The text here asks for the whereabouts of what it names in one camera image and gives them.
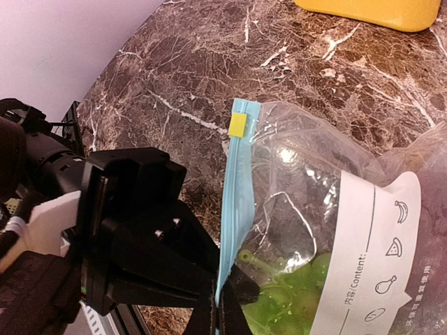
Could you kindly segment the clear zip top bag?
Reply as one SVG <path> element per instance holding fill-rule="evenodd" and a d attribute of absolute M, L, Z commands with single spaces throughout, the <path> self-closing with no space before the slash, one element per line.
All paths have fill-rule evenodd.
<path fill-rule="evenodd" d="M 233 265 L 259 286 L 270 276 L 238 259 L 244 249 L 291 273 L 330 253 L 309 334 L 404 334 L 402 310 L 418 240 L 424 146 L 373 156 L 328 122 L 285 102 L 235 99 L 221 210 L 215 299 Z"/>

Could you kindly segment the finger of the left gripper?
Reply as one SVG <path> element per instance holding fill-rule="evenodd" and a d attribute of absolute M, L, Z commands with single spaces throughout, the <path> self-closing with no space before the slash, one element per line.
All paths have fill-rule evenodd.
<path fill-rule="evenodd" d="M 118 229 L 112 279 L 152 282 L 200 296 L 217 275 L 219 249 L 182 201 L 160 204 Z"/>
<path fill-rule="evenodd" d="M 194 307 L 199 298 L 197 294 L 156 283 L 139 283 L 119 278 L 112 279 L 108 284 L 106 296 L 118 304 L 180 308 Z"/>

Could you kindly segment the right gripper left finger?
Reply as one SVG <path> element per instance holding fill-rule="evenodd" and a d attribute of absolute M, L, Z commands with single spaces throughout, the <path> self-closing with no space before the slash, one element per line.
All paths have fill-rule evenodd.
<path fill-rule="evenodd" d="M 216 281 L 206 282 L 200 294 L 184 335 L 215 335 L 217 330 L 217 308 L 215 303 Z"/>

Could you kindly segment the green fake grapes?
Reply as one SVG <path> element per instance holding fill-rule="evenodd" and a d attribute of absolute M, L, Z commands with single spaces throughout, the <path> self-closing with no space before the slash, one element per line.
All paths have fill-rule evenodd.
<path fill-rule="evenodd" d="M 323 253 L 291 273 L 274 267 L 244 249 L 238 259 L 271 280 L 260 286 L 255 302 L 242 306 L 252 334 L 309 334 L 328 275 L 331 254 Z"/>

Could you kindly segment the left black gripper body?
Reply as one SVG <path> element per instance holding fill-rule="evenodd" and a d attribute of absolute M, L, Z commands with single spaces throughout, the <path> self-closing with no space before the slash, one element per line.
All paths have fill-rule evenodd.
<path fill-rule="evenodd" d="M 95 151 L 81 183 L 76 244 L 82 255 L 85 303 L 107 315 L 117 302 L 108 296 L 112 275 L 122 266 L 112 259 L 112 241 L 124 227 L 160 204 L 175 201 L 186 168 L 153 147 Z"/>

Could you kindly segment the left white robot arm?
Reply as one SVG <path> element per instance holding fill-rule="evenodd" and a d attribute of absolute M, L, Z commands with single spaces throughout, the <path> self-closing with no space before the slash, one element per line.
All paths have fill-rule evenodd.
<path fill-rule="evenodd" d="M 218 249 L 179 199 L 185 167 L 155 148 L 83 158 L 36 108 L 1 101 L 1 333 L 60 334 L 80 304 L 189 307 L 218 334 Z"/>

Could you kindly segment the yellow plastic bin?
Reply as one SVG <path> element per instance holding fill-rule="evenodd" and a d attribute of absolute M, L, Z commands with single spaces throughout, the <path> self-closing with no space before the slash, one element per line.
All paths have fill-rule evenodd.
<path fill-rule="evenodd" d="M 295 4 L 315 13 L 418 32 L 435 22 L 441 0 L 296 0 Z"/>

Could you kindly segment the dark purple fake food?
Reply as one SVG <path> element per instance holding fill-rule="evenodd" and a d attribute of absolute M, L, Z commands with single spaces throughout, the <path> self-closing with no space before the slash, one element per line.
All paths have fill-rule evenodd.
<path fill-rule="evenodd" d="M 446 333 L 446 141 L 424 146 L 416 174 L 421 211 L 413 267 L 402 310 L 404 334 Z"/>

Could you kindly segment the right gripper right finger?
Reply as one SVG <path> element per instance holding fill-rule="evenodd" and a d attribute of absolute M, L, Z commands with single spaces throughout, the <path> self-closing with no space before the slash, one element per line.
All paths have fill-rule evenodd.
<path fill-rule="evenodd" d="M 220 294 L 219 334 L 252 335 L 242 306 L 258 300 L 260 286 L 233 265 Z"/>

